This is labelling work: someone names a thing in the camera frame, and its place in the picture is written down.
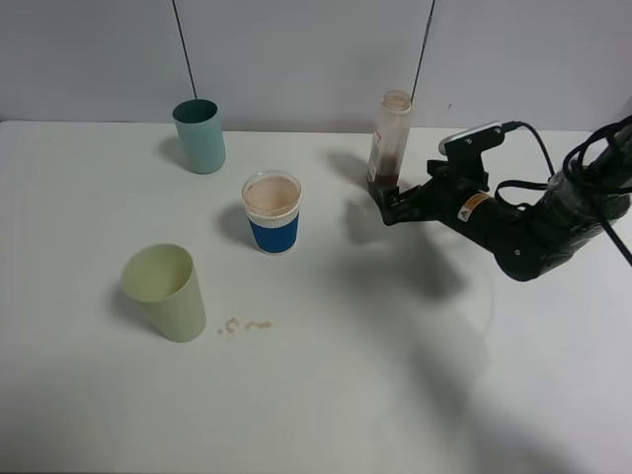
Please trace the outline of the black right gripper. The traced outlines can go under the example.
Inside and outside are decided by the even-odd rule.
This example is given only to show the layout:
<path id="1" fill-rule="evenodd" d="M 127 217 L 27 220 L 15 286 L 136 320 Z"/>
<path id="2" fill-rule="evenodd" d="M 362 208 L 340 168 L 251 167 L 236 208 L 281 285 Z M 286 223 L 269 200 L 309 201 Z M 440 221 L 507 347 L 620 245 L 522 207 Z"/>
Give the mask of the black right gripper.
<path id="1" fill-rule="evenodd" d="M 480 158 L 461 164 L 430 160 L 427 171 L 431 176 L 429 181 L 403 193 L 397 185 L 367 183 L 369 195 L 386 225 L 439 221 L 447 226 L 460 226 L 491 198 L 489 174 Z"/>

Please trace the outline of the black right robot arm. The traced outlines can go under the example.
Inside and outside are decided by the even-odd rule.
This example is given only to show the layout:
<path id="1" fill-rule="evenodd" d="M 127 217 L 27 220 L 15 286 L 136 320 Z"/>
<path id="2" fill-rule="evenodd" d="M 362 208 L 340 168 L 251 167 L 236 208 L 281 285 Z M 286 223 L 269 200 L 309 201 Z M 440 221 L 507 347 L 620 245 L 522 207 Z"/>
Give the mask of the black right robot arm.
<path id="1" fill-rule="evenodd" d="M 488 186 L 484 152 L 503 144 L 519 121 L 492 122 L 444 139 L 431 160 L 430 180 L 400 192 L 397 184 L 368 182 L 385 225 L 438 221 L 486 249 L 501 270 L 529 281 L 568 262 L 604 232 L 631 258 L 612 225 L 631 206 L 631 119 L 607 124 L 573 148 L 545 183 L 506 180 L 498 188 L 540 191 L 535 204 L 512 204 Z"/>

